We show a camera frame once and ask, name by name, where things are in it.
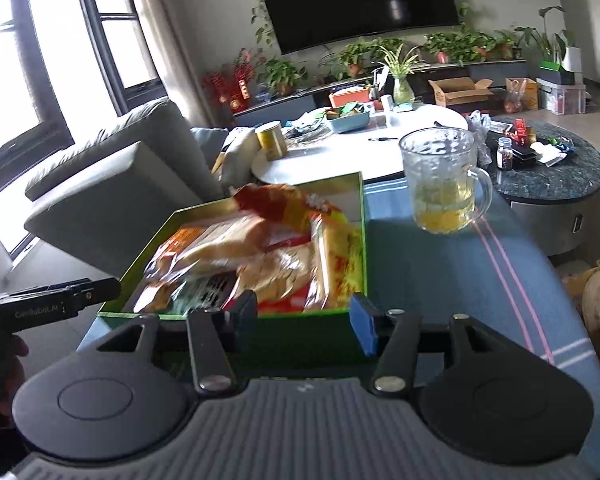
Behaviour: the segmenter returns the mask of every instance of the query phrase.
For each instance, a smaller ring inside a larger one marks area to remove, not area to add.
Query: pink stripe
[[[502,283],[502,286],[504,287],[504,290],[507,293],[507,296],[509,297],[509,301],[511,302],[513,311],[516,313],[518,322],[520,322],[520,328],[522,329],[522,334],[525,337],[526,348],[530,352],[533,352],[534,346],[531,344],[531,338],[529,337],[529,332],[526,330],[525,320],[522,319],[522,314],[520,314],[520,310],[518,309],[516,300],[513,298],[513,294],[511,293],[511,291],[509,289],[509,285],[507,285],[507,280],[504,279],[504,276],[502,275],[502,271],[500,270],[500,266],[498,265],[498,262],[496,261],[496,257],[493,255],[493,251],[491,251],[491,247],[489,246],[487,238],[485,238],[484,234],[482,234],[482,231],[480,231],[480,227],[478,227],[477,222],[474,222],[474,228],[477,231],[477,233],[480,235],[480,238],[482,239],[482,243],[484,244],[484,248],[487,249],[487,253],[489,254],[491,263],[493,264],[493,268],[496,270],[496,273],[500,279],[500,282]]]
[[[542,346],[544,347],[544,353],[546,354],[547,359],[549,360],[549,362],[552,365],[555,365],[554,354],[551,352],[551,349],[549,348],[549,343],[547,342],[546,336],[544,335],[544,330],[542,329],[542,324],[540,323],[540,319],[538,318],[538,314],[536,314],[536,310],[534,309],[533,304],[531,303],[528,295],[526,294],[525,288],[522,286],[522,283],[520,283],[520,279],[518,278],[516,271],[513,269],[513,265],[511,265],[511,261],[509,260],[509,257],[507,256],[507,253],[505,252],[504,247],[500,243],[500,240],[496,236],[496,233],[491,228],[489,221],[485,217],[482,217],[482,221],[487,226],[487,229],[489,230],[489,232],[491,233],[491,236],[495,240],[496,245],[498,246],[498,248],[500,250],[500,254],[502,255],[505,263],[507,264],[507,267],[509,267],[509,272],[511,273],[511,275],[513,277],[513,281],[516,282],[516,285],[518,286],[518,290],[520,291],[520,294],[522,295],[522,299],[525,300],[526,307],[529,309],[529,313],[531,314],[531,317],[534,319],[534,323],[536,324],[536,328],[538,329],[538,334],[540,335],[540,340],[542,341]]]

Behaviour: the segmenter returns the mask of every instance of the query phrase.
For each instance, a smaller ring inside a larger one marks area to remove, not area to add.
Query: marble side table
[[[513,123],[514,118],[494,118]],[[563,254],[586,240],[594,196],[600,190],[600,152],[583,138],[552,124],[526,121],[538,140],[569,137],[575,152],[551,168],[500,171],[488,168],[493,186],[509,203],[547,256]]]

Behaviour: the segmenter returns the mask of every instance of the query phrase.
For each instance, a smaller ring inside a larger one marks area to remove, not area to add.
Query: window
[[[24,190],[40,166],[166,95],[133,1],[90,1],[0,0],[0,241],[12,258],[33,238]]]
[[[40,160],[73,143],[42,59],[29,0],[0,0],[0,202]],[[22,223],[14,230],[13,221],[8,211],[0,212],[0,240],[15,257],[27,233]]]
[[[81,0],[111,99],[122,115],[166,95],[133,0]]]

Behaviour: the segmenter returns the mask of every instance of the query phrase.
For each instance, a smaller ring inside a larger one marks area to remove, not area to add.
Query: green box
[[[366,238],[363,181],[361,173],[352,173],[298,186],[315,193],[342,209],[352,225],[362,228],[363,292],[366,294]],[[107,301],[98,316],[134,318],[138,314],[122,312],[126,302],[142,280],[144,268],[157,248],[181,225],[222,218],[238,211],[232,199],[176,211],[146,245],[122,278],[119,298]],[[182,316],[160,314],[163,320],[181,320]],[[230,356],[240,376],[337,377],[360,375],[373,360],[365,357],[350,326],[347,310],[325,310],[310,314],[270,314],[254,323],[246,351]]]

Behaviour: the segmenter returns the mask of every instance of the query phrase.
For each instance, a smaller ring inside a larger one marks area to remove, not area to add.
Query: black marble tabletop
[[[513,124],[515,117],[500,116],[495,121]],[[488,168],[494,189],[506,198],[531,203],[575,202],[600,189],[600,152],[583,138],[552,124],[526,121],[538,140],[557,136],[573,140],[575,152],[548,168],[536,164],[530,168],[500,171],[495,163]]]

